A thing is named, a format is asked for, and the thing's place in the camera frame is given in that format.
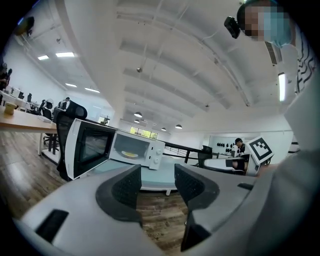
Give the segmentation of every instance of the ceiling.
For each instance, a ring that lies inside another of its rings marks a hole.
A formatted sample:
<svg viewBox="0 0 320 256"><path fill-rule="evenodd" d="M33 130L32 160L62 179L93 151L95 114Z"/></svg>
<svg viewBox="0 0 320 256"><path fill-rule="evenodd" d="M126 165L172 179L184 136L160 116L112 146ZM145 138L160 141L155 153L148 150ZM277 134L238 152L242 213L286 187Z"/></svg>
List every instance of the ceiling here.
<svg viewBox="0 0 320 256"><path fill-rule="evenodd" d="M27 14L34 17L34 26L30 37L23 36L20 42L24 44L29 56L53 77L64 89L78 93L92 94L85 88L98 90L91 77L74 51L66 31L61 23L55 2L41 0ZM74 52L75 57L58 58L56 53ZM49 59L38 60L38 57L47 55Z"/></svg>
<svg viewBox="0 0 320 256"><path fill-rule="evenodd" d="M273 65L264 42L243 34L233 39L224 27L227 16L236 16L238 0L96 0L77 6L65 0L64 22L57 2L42 0L30 13L35 25L27 40L34 56L48 55L41 65L61 85L78 86L70 90L99 89L112 107L115 94L122 94L121 118L129 122L140 111L158 130L170 131L203 113L283 108L295 96L293 48L281 50L282 62ZM54 55L69 51L83 58ZM284 102L280 72L290 82Z"/></svg>

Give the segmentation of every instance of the microwave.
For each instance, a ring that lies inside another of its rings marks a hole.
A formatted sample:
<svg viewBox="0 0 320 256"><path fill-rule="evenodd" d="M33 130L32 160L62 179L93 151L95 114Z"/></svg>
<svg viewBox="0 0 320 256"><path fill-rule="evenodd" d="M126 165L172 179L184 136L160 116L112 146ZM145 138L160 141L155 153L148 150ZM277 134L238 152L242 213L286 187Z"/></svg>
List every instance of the microwave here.
<svg viewBox="0 0 320 256"><path fill-rule="evenodd" d="M160 166L165 143L156 139L117 130L110 159L157 170Z"/></svg>
<svg viewBox="0 0 320 256"><path fill-rule="evenodd" d="M65 143L66 173L72 180L103 164L110 157L116 129L74 119Z"/></svg>

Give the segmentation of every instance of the white wall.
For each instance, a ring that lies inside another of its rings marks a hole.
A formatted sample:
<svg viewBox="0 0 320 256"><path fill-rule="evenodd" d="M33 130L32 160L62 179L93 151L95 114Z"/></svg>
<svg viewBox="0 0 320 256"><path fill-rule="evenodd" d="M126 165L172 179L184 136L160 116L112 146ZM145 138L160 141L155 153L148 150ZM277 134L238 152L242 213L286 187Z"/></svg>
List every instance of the white wall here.
<svg viewBox="0 0 320 256"><path fill-rule="evenodd" d="M294 136L292 131L262 132L261 136L274 152L271 164L278 164L286 158Z"/></svg>
<svg viewBox="0 0 320 256"><path fill-rule="evenodd" d="M236 138L241 138L244 143L254 139L255 137L262 136L270 149L274 152L274 156L271 159L271 164L278 164L288 155L289 148L293 139L292 131L269 131L258 133L226 133L219 134L219 136L212 135L210 137L209 146L212 147L214 153L226 153L226 147L217 146L217 143L235 142Z"/></svg>
<svg viewBox="0 0 320 256"><path fill-rule="evenodd" d="M184 132L199 133L260 133L291 131L279 108L247 107L197 114L181 123Z"/></svg>
<svg viewBox="0 0 320 256"><path fill-rule="evenodd" d="M70 100L85 107L88 112L87 119L98 121L99 117L107 117L112 120L114 110L104 98L90 94L83 94L76 91L68 90L65 92L64 99L70 97Z"/></svg>
<svg viewBox="0 0 320 256"><path fill-rule="evenodd" d="M144 129L144 130L147 130L147 131L151 131L153 133L157 133L158 134L157 140L159 140L159 141L163 141L163 142L168 142L169 141L170 134L164 133L164 132L160 132L160 131L152 129L150 127L143 127L143 126L139 125L138 123L131 123L131 122L127 122L127 121L121 119L120 122L119 122L119 127L118 128L120 130L123 130L123 131L126 131L126 132L130 132L131 126L134 126L134 127L137 127L137 128L141 128L141 129Z"/></svg>
<svg viewBox="0 0 320 256"><path fill-rule="evenodd" d="M8 42L3 61L8 69L12 69L9 86L20 89L25 100L29 93L32 94L33 102L53 99L53 106L63 99L65 90L36 66L14 38Z"/></svg>
<svg viewBox="0 0 320 256"><path fill-rule="evenodd" d="M168 142L194 149L202 149L205 135L198 132L173 132Z"/></svg>

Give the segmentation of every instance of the window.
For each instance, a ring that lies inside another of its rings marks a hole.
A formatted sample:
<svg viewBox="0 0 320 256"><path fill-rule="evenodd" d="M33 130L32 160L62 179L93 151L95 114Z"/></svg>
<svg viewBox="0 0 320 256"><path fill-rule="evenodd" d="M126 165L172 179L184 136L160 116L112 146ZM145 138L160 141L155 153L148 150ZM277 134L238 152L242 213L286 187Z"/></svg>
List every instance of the window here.
<svg viewBox="0 0 320 256"><path fill-rule="evenodd" d="M138 134L138 128L131 126L130 133L131 134Z"/></svg>
<svg viewBox="0 0 320 256"><path fill-rule="evenodd" d="M100 116L99 117L99 120L98 120L98 123L99 124L102 124L102 125L104 125L104 126L108 126L109 124L108 124L108 121L109 121L110 119L109 119L109 117L107 116L107 117L104 117L104 116Z"/></svg>
<svg viewBox="0 0 320 256"><path fill-rule="evenodd" d="M154 139L154 140L156 140L158 138L158 133L151 132L149 130L144 130L144 129L141 129L141 128L137 128L137 127L134 127L134 126L131 126L130 133L131 134L141 135L141 136L144 136L144 137L147 137L147 138L151 138L151 139Z"/></svg>

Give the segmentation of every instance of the office chair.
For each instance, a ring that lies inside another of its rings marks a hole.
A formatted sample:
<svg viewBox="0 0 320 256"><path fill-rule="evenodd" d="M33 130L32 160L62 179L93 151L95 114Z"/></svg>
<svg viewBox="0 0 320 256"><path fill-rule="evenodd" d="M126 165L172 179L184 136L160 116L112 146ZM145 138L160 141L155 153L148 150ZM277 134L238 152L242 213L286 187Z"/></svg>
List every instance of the office chair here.
<svg viewBox="0 0 320 256"><path fill-rule="evenodd" d="M70 181L70 178L67 175L65 164L65 147L69 129L76 118L85 120L87 115L88 112L83 106L70 100L69 107L66 109L66 111L60 111L56 117L56 130L60 147L60 159L56 169L59 172L61 178L66 181Z"/></svg>
<svg viewBox="0 0 320 256"><path fill-rule="evenodd" d="M21 99L21 100L23 100L24 97L25 97L25 96L24 96L24 93L20 91L18 98Z"/></svg>
<svg viewBox="0 0 320 256"><path fill-rule="evenodd" d="M46 103L46 100L43 99L40 107L38 108L38 110L37 111L31 110L30 114L33 114L33 115L36 115L36 116L40 116L41 110L44 108L45 103Z"/></svg>
<svg viewBox="0 0 320 256"><path fill-rule="evenodd" d="M28 101L28 102L31 102L31 97L32 97L32 94L29 93L29 95L28 95L28 97L27 97L27 101Z"/></svg>
<svg viewBox="0 0 320 256"><path fill-rule="evenodd" d="M42 115L45 117L45 118L48 118L49 120L52 119L51 117L51 111L47 108L43 108L42 109ZM46 133L45 135L47 136L43 136L43 144L46 145L46 142L48 142L50 140L50 137L52 136L51 133Z"/></svg>
<svg viewBox="0 0 320 256"><path fill-rule="evenodd" d="M205 160L212 159L212 157L212 147L203 145L202 150L198 152L198 163L192 166L204 168Z"/></svg>

